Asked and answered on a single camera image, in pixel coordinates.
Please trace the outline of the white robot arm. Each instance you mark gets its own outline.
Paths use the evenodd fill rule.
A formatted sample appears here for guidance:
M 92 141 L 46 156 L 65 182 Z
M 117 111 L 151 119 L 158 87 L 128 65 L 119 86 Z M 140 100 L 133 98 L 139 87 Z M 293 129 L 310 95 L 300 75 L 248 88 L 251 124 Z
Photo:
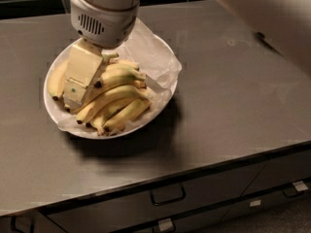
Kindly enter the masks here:
M 311 72 L 311 0 L 216 0 L 305 74 Z M 104 50 L 126 42 L 140 0 L 70 0 L 71 23 L 81 39 Z

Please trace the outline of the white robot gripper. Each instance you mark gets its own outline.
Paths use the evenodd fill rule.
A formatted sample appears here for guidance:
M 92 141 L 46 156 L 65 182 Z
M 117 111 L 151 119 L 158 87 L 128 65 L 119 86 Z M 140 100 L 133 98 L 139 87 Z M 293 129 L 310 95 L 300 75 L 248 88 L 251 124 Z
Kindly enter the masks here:
M 70 6 L 72 26 L 86 41 L 77 41 L 69 51 L 64 102 L 79 109 L 103 61 L 100 47 L 114 49 L 128 38 L 140 0 L 70 0 Z

